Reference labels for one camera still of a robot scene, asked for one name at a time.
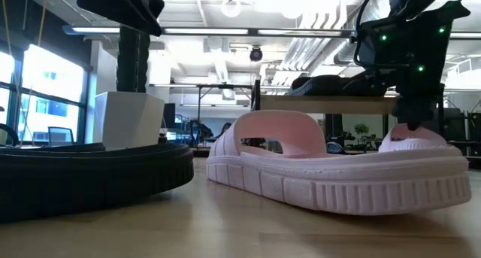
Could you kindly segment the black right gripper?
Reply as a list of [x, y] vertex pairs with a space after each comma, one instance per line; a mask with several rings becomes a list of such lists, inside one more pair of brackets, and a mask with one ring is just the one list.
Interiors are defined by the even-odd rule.
[[[396, 82], [396, 92], [401, 99], [419, 102], [421, 100], [436, 101], [437, 97], [443, 92], [440, 74], [428, 72], [412, 72], [399, 77]], [[399, 123], [405, 123], [409, 130], [418, 128], [418, 118], [414, 111], [404, 105], [396, 105], [392, 110], [392, 115], [397, 118]], [[439, 112], [438, 108], [429, 108], [422, 112], [421, 127], [426, 129], [443, 129], [443, 108]]]

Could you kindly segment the pink rubber slide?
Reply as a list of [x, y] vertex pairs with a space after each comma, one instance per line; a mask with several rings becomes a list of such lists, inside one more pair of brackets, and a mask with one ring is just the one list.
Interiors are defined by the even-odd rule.
[[468, 161], [444, 149], [292, 157], [273, 138], [237, 139], [247, 114], [212, 145], [207, 177], [286, 204], [337, 214], [389, 215], [470, 201]]
[[409, 130], [406, 123], [394, 126], [383, 139], [378, 151], [380, 153], [398, 150], [423, 150], [435, 147], [446, 147], [446, 140], [422, 126]]

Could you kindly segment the wooden shelf black legs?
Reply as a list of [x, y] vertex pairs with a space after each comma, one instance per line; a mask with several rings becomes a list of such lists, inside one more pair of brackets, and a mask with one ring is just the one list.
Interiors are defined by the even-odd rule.
[[[283, 153], [292, 157], [318, 157], [327, 150], [325, 132], [310, 117], [311, 114], [382, 114], [392, 113], [394, 106], [404, 105], [416, 113], [418, 128], [419, 115], [424, 111], [422, 102], [432, 105], [434, 101], [411, 102], [396, 98], [386, 98], [390, 84], [371, 84], [370, 89], [378, 88], [378, 96], [256, 96], [256, 104], [261, 108], [248, 113], [243, 124], [245, 133], [237, 134], [237, 139], [273, 138], [283, 146]], [[435, 147], [423, 150], [444, 149]]]

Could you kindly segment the black cabinet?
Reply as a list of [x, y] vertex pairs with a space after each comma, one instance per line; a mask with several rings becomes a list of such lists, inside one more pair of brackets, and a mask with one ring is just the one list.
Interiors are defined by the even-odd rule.
[[481, 157], [481, 113], [444, 110], [445, 138], [465, 156]]

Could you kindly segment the tall dark cactus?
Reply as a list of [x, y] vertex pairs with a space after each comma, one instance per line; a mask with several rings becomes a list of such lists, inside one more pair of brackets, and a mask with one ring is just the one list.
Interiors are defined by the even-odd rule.
[[146, 92], [149, 47], [147, 33], [120, 26], [116, 70], [118, 92]]

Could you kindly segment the long linear ceiling light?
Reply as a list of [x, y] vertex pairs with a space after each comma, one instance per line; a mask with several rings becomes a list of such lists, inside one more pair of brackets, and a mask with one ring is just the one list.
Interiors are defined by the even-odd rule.
[[[117, 35], [118, 27], [106, 26], [63, 26], [67, 35]], [[401, 34], [413, 35], [414, 32], [422, 32], [423, 29], [408, 29], [394, 27], [389, 29], [376, 29], [376, 34], [384, 35]], [[279, 38], [349, 38], [357, 34], [367, 32], [355, 32], [346, 29], [265, 29], [265, 28], [221, 28], [221, 27], [165, 27], [161, 35], [172, 36], [245, 36], [245, 37], [279, 37]], [[450, 32], [450, 39], [454, 41], [481, 41], [481, 32]]]

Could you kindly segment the large bright window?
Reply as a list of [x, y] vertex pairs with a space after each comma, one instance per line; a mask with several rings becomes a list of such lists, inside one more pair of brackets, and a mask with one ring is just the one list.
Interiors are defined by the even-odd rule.
[[48, 143], [49, 126], [71, 129], [76, 141], [85, 78], [79, 65], [33, 44], [20, 57], [0, 51], [0, 123], [22, 144]]

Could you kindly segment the white square planter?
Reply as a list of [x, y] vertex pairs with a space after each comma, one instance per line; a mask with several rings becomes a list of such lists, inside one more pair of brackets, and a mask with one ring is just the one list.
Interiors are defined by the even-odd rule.
[[146, 93], [106, 92], [95, 97], [95, 118], [107, 150], [158, 143], [165, 102]]

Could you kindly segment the black computer monitor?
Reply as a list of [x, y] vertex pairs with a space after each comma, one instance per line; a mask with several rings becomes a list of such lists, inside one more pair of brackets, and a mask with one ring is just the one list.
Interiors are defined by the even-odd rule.
[[175, 127], [175, 104], [166, 103], [164, 105], [162, 128], [174, 128]]

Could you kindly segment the white ceiling pipe bundle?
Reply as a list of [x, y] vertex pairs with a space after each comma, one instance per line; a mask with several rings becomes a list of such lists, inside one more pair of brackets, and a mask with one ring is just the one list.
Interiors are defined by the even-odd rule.
[[[347, 21], [345, 1], [328, 5], [327, 10], [302, 15], [301, 29], [341, 29]], [[280, 63], [280, 70], [305, 71], [327, 44], [326, 38], [293, 38]]]

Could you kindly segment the grey office chair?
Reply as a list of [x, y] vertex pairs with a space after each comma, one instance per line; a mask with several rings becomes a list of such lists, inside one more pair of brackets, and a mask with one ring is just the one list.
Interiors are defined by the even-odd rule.
[[49, 126], [49, 145], [51, 147], [70, 146], [74, 144], [73, 132], [69, 128]]

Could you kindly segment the silver spiral air duct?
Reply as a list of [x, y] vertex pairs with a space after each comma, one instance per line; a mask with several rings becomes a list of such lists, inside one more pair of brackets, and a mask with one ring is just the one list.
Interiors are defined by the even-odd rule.
[[[360, 7], [356, 7], [352, 14], [348, 15], [348, 20], [345, 29], [355, 29], [356, 20], [358, 17]], [[362, 14], [361, 22], [378, 20], [389, 15], [389, 0], [370, 0]], [[342, 48], [334, 55], [334, 64], [348, 65], [353, 63], [353, 56], [355, 51], [355, 44], [346, 41]]]

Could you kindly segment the black background table frame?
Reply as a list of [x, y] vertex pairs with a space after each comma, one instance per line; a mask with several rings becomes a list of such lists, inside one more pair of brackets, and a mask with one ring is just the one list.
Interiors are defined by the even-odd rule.
[[169, 141], [193, 147], [209, 147], [225, 123], [256, 109], [256, 88], [228, 83], [153, 84], [168, 89], [175, 104], [175, 127], [167, 129]]

